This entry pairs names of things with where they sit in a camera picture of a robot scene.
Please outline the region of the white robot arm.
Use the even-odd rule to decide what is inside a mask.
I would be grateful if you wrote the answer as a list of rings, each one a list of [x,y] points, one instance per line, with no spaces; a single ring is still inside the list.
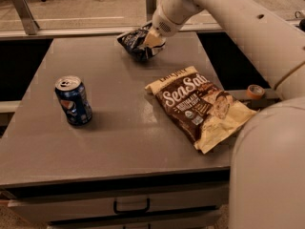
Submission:
[[[257,84],[280,99],[236,139],[229,229],[305,229],[305,32],[253,0],[163,0],[152,21],[172,36],[202,10],[250,62],[225,63],[216,71],[221,83]]]

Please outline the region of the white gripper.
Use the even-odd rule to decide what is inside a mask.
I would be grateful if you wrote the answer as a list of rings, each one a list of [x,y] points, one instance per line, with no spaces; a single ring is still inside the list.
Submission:
[[[192,16],[201,11],[203,9],[192,0],[163,0],[152,16],[152,28],[142,46],[151,49],[162,46],[166,42],[164,37],[175,35]]]

